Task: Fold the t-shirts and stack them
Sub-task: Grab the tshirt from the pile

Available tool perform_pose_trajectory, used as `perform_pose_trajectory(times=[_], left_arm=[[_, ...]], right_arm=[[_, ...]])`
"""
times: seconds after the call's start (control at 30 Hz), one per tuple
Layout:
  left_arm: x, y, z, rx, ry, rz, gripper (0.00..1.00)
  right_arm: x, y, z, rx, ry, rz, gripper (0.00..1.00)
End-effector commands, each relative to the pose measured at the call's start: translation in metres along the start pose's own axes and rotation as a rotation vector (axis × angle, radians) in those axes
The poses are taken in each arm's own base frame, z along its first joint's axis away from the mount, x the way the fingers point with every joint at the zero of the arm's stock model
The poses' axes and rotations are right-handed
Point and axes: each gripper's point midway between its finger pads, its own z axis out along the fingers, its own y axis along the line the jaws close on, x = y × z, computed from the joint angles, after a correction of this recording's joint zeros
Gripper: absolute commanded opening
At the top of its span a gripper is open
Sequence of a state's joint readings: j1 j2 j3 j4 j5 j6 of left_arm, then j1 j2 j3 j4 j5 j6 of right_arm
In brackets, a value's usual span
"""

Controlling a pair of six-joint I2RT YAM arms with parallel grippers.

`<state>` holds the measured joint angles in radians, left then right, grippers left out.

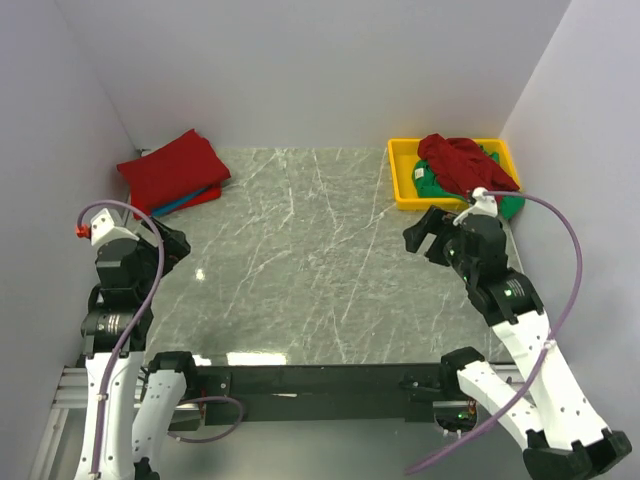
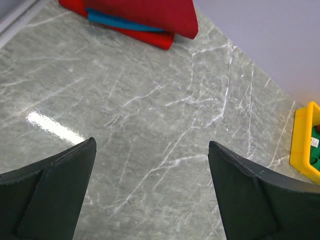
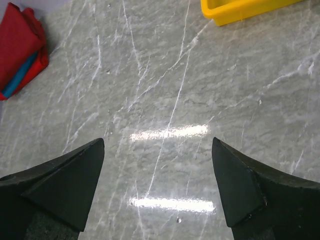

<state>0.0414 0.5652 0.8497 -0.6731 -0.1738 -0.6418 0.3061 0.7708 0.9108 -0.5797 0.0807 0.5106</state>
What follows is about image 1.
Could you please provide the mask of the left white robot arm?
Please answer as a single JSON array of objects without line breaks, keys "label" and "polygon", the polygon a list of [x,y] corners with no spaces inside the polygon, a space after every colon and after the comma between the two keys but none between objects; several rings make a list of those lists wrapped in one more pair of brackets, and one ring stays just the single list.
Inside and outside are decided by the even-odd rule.
[{"label": "left white robot arm", "polygon": [[78,231],[96,249],[99,277],[81,325],[87,406],[78,479],[158,478],[154,459],[195,380],[190,353],[161,353],[148,367],[142,398],[135,398],[153,321],[151,299],[160,279],[191,252],[183,232],[158,220],[148,229],[161,244],[102,209]]}]

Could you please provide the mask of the dark red t-shirt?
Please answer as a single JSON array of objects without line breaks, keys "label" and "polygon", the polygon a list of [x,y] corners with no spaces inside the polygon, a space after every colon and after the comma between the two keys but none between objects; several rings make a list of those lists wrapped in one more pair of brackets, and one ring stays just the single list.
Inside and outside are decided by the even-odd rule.
[{"label": "dark red t-shirt", "polygon": [[489,191],[520,189],[499,163],[472,139],[431,134],[419,142],[417,154],[427,162],[437,183],[449,194],[464,196],[478,187]]}]

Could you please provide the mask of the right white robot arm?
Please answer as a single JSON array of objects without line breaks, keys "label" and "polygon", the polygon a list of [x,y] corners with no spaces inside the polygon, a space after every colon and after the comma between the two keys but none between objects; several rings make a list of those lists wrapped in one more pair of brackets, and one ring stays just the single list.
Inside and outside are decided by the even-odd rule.
[{"label": "right white robot arm", "polygon": [[406,250],[416,252],[429,234],[435,238],[426,258],[463,280],[471,304],[506,347],[528,389],[517,395],[471,347],[442,357],[444,385],[498,416],[533,479],[592,479],[629,455],[627,435],[594,410],[552,339],[533,284],[510,267],[501,221],[432,206],[404,231]]}]

